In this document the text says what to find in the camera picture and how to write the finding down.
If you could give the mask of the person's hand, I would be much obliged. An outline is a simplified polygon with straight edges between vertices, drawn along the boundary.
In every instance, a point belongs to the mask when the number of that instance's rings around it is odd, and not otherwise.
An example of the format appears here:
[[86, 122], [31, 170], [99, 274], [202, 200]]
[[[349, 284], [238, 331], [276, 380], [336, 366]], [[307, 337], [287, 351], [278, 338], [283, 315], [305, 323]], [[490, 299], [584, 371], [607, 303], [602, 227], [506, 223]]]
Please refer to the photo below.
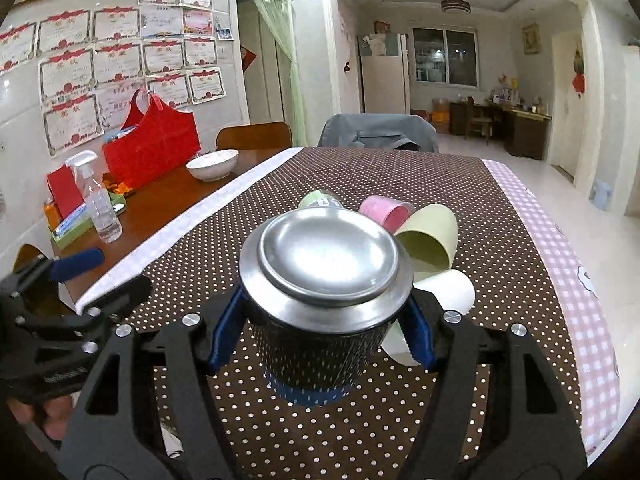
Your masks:
[[70, 415], [73, 413], [74, 399], [72, 396], [60, 396], [47, 400], [36, 408], [15, 399], [7, 400], [6, 404], [21, 426], [40, 420], [39, 427], [48, 438], [62, 441]]

